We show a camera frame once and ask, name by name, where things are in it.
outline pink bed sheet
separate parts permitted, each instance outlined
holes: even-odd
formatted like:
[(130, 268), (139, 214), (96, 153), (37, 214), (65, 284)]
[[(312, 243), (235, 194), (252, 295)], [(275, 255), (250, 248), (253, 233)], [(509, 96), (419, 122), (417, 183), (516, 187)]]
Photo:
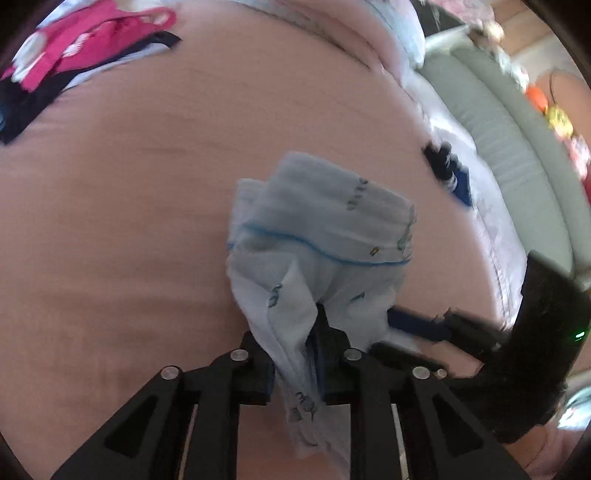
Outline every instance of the pink bed sheet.
[[(187, 1), (177, 33), (175, 52), (69, 90), (0, 150), (0, 430), (35, 480), (161, 367), (239, 344), (235, 183), (267, 178), (288, 150), (416, 203), (402, 305), (494, 315), (471, 217), (433, 179), (391, 77), (232, 2)], [(324, 457), (294, 457), (279, 404), (244, 410), (238, 478), (336, 478)]]

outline wooden floor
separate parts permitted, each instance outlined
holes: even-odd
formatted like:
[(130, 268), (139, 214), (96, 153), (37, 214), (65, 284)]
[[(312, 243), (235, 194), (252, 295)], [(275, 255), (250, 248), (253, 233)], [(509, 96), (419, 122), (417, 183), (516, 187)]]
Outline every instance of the wooden floor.
[(505, 29), (505, 38), (501, 46), (509, 55), (514, 55), (547, 35), (552, 35), (550, 27), (521, 0), (496, 0), (492, 8), (496, 21)]

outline metal screw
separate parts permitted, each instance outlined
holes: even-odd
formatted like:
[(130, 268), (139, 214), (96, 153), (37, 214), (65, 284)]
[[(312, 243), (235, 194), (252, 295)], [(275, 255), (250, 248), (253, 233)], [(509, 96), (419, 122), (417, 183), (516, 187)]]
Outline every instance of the metal screw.
[(178, 370), (178, 368), (176, 367), (164, 367), (162, 369), (162, 371), (160, 372), (160, 376), (162, 378), (164, 378), (165, 380), (174, 380), (175, 378), (178, 377), (178, 374), (180, 373), (180, 371)]
[(439, 370), (437, 370), (435, 372), (435, 376), (439, 379), (439, 380), (443, 380), (444, 378), (447, 377), (447, 370), (445, 370), (444, 368), (440, 368)]
[(237, 348), (230, 353), (230, 358), (235, 362), (243, 362), (248, 358), (248, 352), (242, 348)]
[(356, 348), (349, 348), (345, 350), (344, 356), (347, 360), (350, 360), (351, 362), (361, 360), (361, 352)]
[(415, 367), (413, 368), (413, 376), (414, 378), (418, 378), (419, 380), (426, 380), (431, 375), (431, 372), (426, 367)]

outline orange object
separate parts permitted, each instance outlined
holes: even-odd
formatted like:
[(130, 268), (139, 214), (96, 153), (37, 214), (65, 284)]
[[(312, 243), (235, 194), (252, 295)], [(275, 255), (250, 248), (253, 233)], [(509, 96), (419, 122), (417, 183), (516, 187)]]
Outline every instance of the orange object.
[(548, 97), (540, 87), (530, 83), (525, 91), (525, 96), (542, 113), (548, 110)]

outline gray cushion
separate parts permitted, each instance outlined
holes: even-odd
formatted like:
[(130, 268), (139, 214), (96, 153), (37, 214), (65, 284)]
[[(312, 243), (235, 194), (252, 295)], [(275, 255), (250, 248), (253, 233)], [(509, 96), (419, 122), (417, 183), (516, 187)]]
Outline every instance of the gray cushion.
[(535, 150), (569, 230), (576, 272), (587, 270), (591, 266), (591, 210), (566, 149), (512, 80), (499, 74), (497, 65), (489, 56), (476, 48), (460, 48), (453, 55), (476, 73), (503, 103)]
[(571, 272), (572, 248), (558, 200), (533, 147), (504, 105), (455, 56), (430, 56), (421, 74), (474, 138), (525, 250), (535, 250)]

